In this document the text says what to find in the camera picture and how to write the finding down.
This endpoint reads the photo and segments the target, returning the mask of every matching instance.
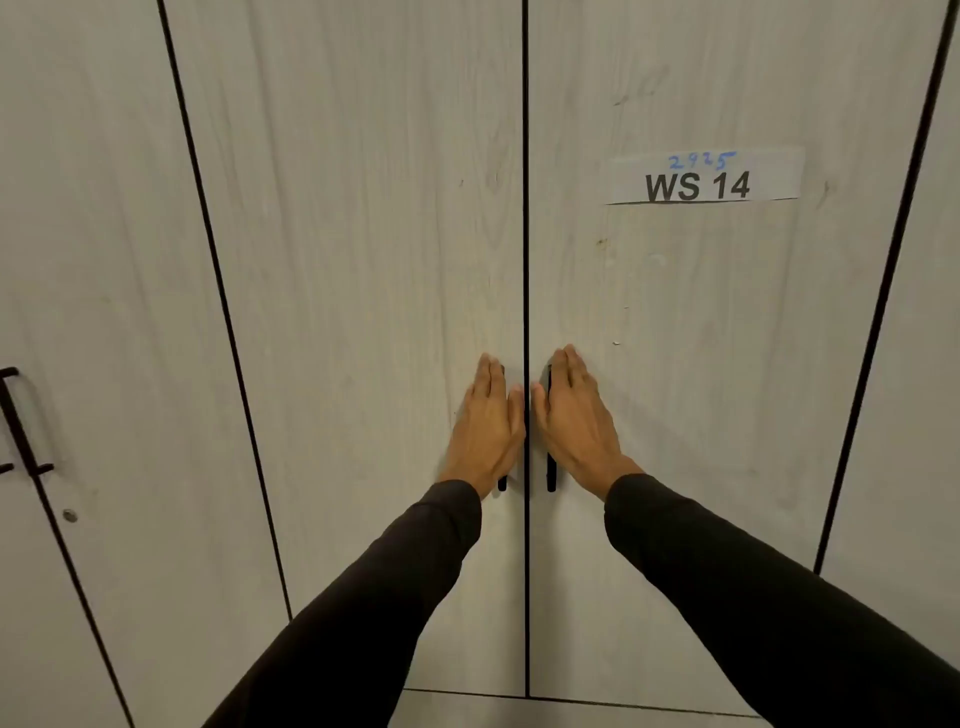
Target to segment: white cabinet door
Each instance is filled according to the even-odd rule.
[[[127,725],[34,484],[0,423],[0,725]]]
[[[199,725],[286,614],[156,3],[0,2],[0,97],[0,366],[137,728]]]
[[[940,89],[824,577],[960,667],[960,52]]]
[[[531,0],[530,357],[624,449],[812,565],[946,3]],[[611,158],[805,148],[800,199],[606,206]],[[531,471],[535,695],[740,713],[602,504]]]
[[[755,717],[406,691],[391,728],[763,728]]]
[[[483,351],[523,376],[514,0],[168,2],[290,599],[431,484]],[[523,691],[523,493],[408,684]]]

